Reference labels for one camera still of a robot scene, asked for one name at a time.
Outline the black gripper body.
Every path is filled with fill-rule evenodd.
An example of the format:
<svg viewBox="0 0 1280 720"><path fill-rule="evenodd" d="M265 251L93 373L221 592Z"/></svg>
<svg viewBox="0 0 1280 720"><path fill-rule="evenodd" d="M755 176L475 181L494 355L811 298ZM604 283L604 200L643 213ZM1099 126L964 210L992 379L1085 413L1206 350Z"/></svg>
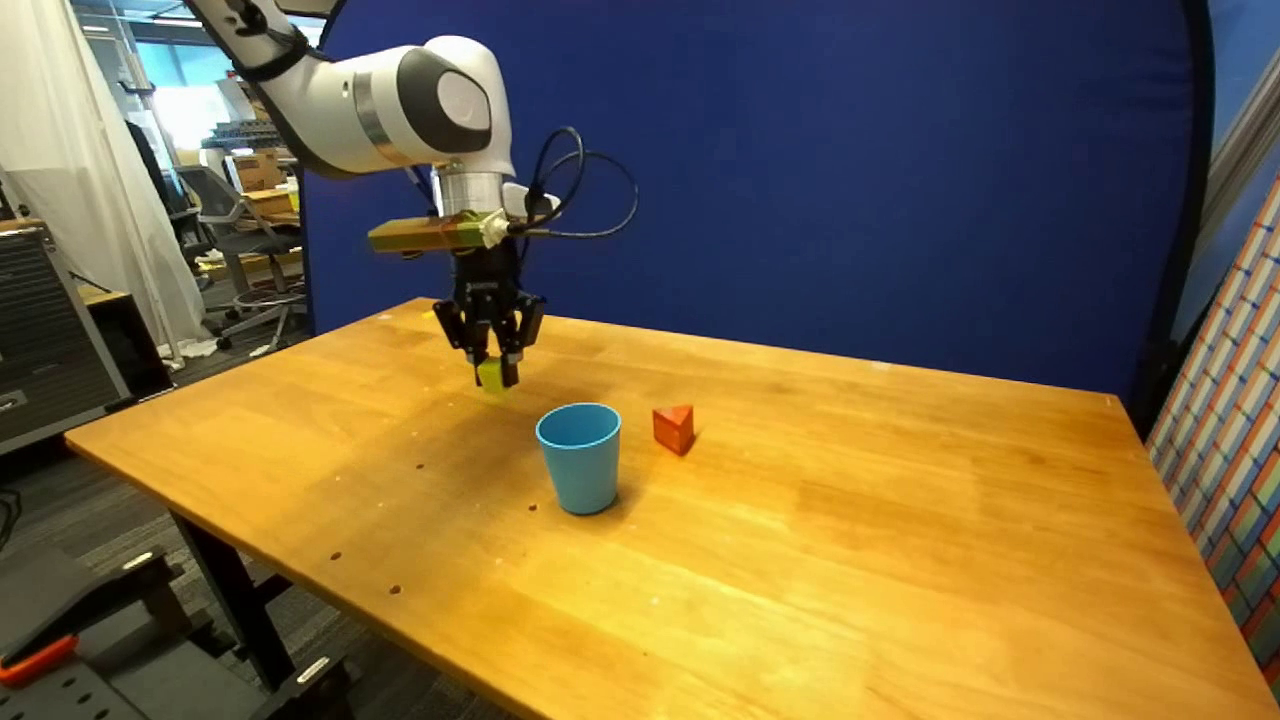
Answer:
<svg viewBox="0 0 1280 720"><path fill-rule="evenodd" d="M475 247L458 262L453 300L471 324L487 327L487 344L499 344L499 322L522 298L522 251L511 246Z"/></svg>

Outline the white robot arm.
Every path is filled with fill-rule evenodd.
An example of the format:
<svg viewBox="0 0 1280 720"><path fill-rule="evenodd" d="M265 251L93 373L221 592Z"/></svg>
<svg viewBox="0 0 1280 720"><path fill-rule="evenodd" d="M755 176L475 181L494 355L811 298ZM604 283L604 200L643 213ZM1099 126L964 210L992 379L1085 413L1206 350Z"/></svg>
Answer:
<svg viewBox="0 0 1280 720"><path fill-rule="evenodd" d="M279 140L315 174L433 174L433 213L386 220L386 258L453 258L453 291L433 303L480 387L511 387L540 334L522 289L517 238L532 230L511 167L511 113L499 62L471 36L433 36L324 62L277 0L183 0L238 78L262 95Z"/></svg>

